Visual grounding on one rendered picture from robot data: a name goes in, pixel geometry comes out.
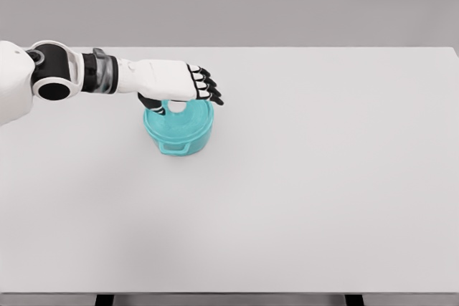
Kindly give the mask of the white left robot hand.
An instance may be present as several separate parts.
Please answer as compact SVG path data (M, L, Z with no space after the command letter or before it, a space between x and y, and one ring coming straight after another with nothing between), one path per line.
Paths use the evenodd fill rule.
M148 110L165 115L163 101L208 100L223 105L209 71L183 61L144 59L136 63L138 99Z

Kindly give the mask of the teal pot lid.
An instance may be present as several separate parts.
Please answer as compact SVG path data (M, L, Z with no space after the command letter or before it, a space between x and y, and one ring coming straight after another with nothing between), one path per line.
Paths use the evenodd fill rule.
M207 100L188 102L163 101L165 113L160 115L145 109L143 124L147 132L163 142L184 142L206 133L212 126L214 108Z

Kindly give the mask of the teal pot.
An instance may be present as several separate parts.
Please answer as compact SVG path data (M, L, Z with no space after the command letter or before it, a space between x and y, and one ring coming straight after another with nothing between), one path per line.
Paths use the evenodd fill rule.
M184 142L172 143L172 142L163 142L154 139L147 131L147 133L152 138L155 145L158 147L159 151L164 155L168 156L189 156L194 153L199 152L201 149L205 147L208 143L211 134L212 134L212 126L208 129L206 133L199 135L197 138L193 140L186 140Z

